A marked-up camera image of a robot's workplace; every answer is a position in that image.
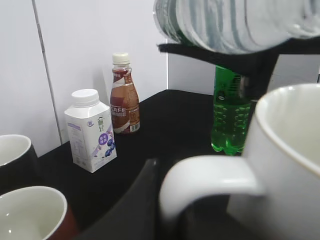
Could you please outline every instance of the green soda bottle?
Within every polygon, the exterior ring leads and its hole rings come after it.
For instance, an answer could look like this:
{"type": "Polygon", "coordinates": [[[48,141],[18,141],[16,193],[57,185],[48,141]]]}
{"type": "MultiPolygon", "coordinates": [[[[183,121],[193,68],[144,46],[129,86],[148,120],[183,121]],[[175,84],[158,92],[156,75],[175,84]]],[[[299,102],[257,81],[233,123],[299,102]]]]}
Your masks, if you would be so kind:
{"type": "Polygon", "coordinates": [[[211,145],[227,155],[242,152],[251,103],[239,97],[241,76],[221,66],[215,67],[213,95],[213,126],[211,145]]]}

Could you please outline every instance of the white tile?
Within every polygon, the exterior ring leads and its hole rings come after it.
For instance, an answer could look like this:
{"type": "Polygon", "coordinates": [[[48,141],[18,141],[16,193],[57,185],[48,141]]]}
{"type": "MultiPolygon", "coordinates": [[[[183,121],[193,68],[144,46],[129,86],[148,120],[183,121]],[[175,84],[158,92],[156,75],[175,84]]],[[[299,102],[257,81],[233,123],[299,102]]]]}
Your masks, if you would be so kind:
{"type": "Polygon", "coordinates": [[[31,138],[38,156],[60,145],[31,0],[0,1],[0,135],[31,138]]]}
{"type": "Polygon", "coordinates": [[[216,66],[191,57],[169,54],[169,89],[214,94],[216,66]]]}
{"type": "Polygon", "coordinates": [[[320,55],[280,55],[273,74],[301,83],[316,83],[320,55]]]}
{"type": "Polygon", "coordinates": [[[35,2],[64,142],[73,91],[95,88],[109,102],[112,53],[129,52],[141,101],[166,89],[166,54],[156,46],[165,39],[154,24],[153,0],[35,2]]]}

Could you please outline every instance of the purple label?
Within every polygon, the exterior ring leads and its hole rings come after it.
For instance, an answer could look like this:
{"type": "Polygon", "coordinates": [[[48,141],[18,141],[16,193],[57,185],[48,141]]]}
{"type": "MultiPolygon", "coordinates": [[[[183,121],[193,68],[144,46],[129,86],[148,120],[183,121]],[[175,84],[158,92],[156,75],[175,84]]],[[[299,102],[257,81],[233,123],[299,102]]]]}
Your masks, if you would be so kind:
{"type": "Polygon", "coordinates": [[[108,142],[108,135],[106,133],[102,133],[99,137],[99,144],[105,145],[108,142]]]}
{"type": "Polygon", "coordinates": [[[73,123],[69,123],[68,122],[68,126],[71,127],[71,128],[78,129],[79,131],[81,131],[81,127],[79,127],[79,126],[77,126],[77,125],[75,125],[73,123]]]}

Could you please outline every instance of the bottle cap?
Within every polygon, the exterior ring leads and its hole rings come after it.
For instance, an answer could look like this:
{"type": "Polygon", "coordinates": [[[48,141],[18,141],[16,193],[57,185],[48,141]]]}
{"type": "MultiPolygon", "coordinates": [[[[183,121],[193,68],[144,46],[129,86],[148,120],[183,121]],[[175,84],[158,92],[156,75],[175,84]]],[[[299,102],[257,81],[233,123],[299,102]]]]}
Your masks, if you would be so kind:
{"type": "Polygon", "coordinates": [[[112,61],[114,65],[129,64],[129,54],[127,52],[116,52],[112,55],[112,61]]]}
{"type": "Polygon", "coordinates": [[[78,108],[91,107],[100,102],[99,93],[95,89],[81,89],[72,94],[73,106],[78,108]]]}

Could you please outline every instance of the brown bottle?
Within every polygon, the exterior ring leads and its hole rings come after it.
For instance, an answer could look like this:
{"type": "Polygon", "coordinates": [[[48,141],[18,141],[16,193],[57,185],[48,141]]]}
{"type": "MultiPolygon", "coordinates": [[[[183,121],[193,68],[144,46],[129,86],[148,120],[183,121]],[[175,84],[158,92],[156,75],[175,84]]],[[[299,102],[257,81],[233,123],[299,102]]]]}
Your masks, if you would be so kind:
{"type": "Polygon", "coordinates": [[[110,98],[113,131],[130,134],[140,128],[139,97],[131,77],[128,53],[114,53],[110,98]]]}

